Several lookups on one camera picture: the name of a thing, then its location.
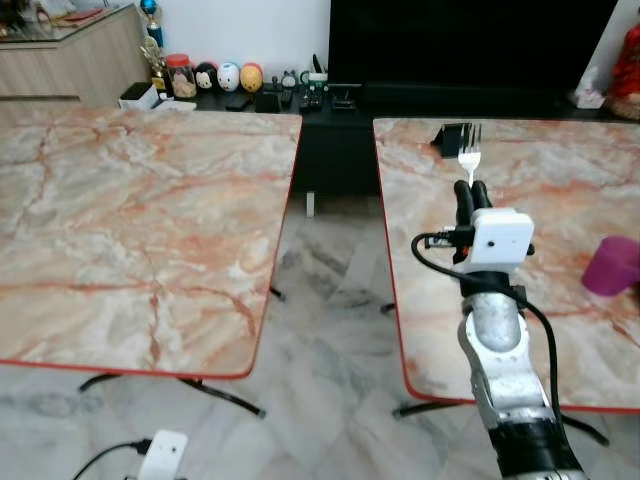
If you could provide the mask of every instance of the white wall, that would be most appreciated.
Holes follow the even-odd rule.
[[[638,0],[618,0],[611,19],[591,57],[586,70],[588,71],[594,66],[598,67],[594,87],[600,91],[605,91],[611,84],[611,69],[618,60],[625,33],[638,23],[638,8],[640,8]]]
[[[101,5],[102,0],[76,3]],[[308,69],[314,53],[327,66],[331,0],[158,0],[158,4],[165,52],[187,53],[196,64],[256,62],[267,79],[285,69]]]

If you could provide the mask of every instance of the marble tabletop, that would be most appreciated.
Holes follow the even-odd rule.
[[[455,224],[457,160],[430,145],[456,119],[374,122],[406,385],[415,397],[472,400],[458,345],[458,285],[419,264],[418,233]],[[580,283],[607,235],[640,238],[640,128],[615,123],[481,120],[484,180],[497,207],[529,214],[536,254],[514,283],[546,312],[557,337],[560,401],[583,409],[640,411],[640,290],[613,298]],[[450,250],[429,251],[451,265]],[[528,314],[532,357],[548,385],[546,338]]]
[[[0,362],[250,373],[301,119],[41,112],[0,136]]]

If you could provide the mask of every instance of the television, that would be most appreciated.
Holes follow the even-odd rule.
[[[616,0],[332,0],[329,83],[570,90]]]

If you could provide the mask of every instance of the marble floor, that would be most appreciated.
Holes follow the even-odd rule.
[[[0,477],[71,479],[99,450],[184,432],[189,480],[497,479],[478,414],[456,407],[394,420],[403,385],[381,207],[319,199],[307,219],[289,204],[254,373],[212,383],[257,402],[264,420],[171,379],[125,377],[84,394],[86,373],[0,367]],[[569,429],[593,479],[640,478],[640,416],[575,414],[606,433],[603,448]],[[104,457],[83,480],[135,475],[141,458]]]

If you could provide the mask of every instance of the round toy figure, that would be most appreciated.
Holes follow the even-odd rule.
[[[240,83],[250,93],[255,93],[262,87],[262,69],[257,63],[245,63],[240,71]]]
[[[282,76],[282,86],[284,88],[295,88],[298,83],[298,77],[296,77],[296,71],[284,71],[284,75]]]
[[[203,62],[195,69],[196,85],[201,92],[211,92],[218,86],[218,69],[213,63]]]
[[[240,69],[235,63],[227,62],[218,69],[218,84],[225,92],[233,92],[240,84]]]

